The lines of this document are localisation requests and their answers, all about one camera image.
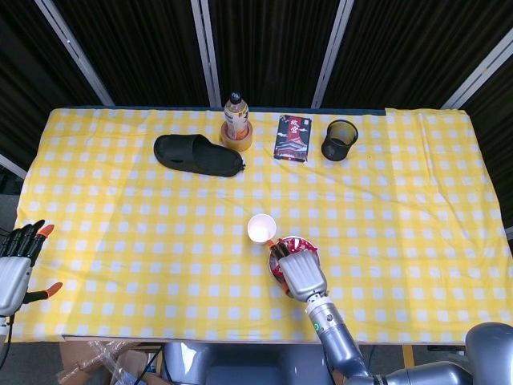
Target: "bottle cap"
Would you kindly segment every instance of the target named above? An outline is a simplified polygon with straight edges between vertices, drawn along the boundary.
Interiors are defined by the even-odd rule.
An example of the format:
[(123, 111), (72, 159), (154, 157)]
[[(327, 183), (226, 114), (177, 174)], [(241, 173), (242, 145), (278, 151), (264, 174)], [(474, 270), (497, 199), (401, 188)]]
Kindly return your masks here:
[(232, 92), (230, 94), (230, 102), (232, 102), (232, 104), (239, 104), (241, 100), (242, 98), (239, 92)]

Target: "table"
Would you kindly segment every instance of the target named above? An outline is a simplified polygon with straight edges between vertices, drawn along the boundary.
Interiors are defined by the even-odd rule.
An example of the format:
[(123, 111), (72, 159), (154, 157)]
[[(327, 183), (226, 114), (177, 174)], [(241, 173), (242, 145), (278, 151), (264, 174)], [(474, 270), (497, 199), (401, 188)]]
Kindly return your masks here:
[[(313, 119), (308, 163), (273, 159), (280, 113), (252, 112), (247, 168), (219, 178), (165, 168), (152, 148), (168, 133), (218, 142), (221, 111), (53, 111), (18, 225), (55, 224), (30, 288), (64, 287), (24, 306), (14, 337), (315, 341), (247, 237), (255, 213), (317, 245), (359, 342), (462, 343), (511, 321), (511, 252), (465, 112), (297, 115)], [(335, 119), (359, 130), (340, 163), (321, 154)]]

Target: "black slipper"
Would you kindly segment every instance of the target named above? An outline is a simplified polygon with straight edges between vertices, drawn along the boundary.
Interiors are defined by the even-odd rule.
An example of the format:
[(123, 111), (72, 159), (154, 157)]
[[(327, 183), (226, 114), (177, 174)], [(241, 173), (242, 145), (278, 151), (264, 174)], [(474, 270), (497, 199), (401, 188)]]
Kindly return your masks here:
[(244, 169), (237, 151), (212, 144), (203, 135), (159, 136), (153, 152), (161, 164), (173, 170), (234, 176)]

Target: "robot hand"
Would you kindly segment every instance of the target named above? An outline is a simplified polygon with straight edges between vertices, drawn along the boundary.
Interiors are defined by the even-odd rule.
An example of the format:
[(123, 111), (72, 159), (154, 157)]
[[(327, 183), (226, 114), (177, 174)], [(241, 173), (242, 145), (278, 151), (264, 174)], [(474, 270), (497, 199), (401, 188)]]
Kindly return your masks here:
[(47, 299), (63, 286), (57, 282), (47, 290), (26, 291), (42, 244), (54, 229), (53, 225), (41, 229), (44, 223), (41, 220), (16, 229), (0, 245), (0, 350), (8, 331), (6, 317), (12, 326), (14, 313), (23, 303)]

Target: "roll of tape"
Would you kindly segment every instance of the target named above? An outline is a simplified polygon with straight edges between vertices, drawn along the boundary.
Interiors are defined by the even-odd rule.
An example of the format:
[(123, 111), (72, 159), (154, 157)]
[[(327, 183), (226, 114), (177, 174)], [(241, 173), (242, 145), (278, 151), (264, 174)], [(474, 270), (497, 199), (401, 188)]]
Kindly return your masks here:
[(232, 150), (243, 152), (246, 151), (248, 148), (251, 147), (251, 143), (253, 142), (253, 126), (251, 125), (251, 122), (248, 120), (248, 127), (249, 127), (249, 133), (244, 139), (240, 140), (233, 140), (228, 138), (228, 125), (226, 122), (223, 123), (221, 126), (221, 143), (228, 148), (231, 148)]

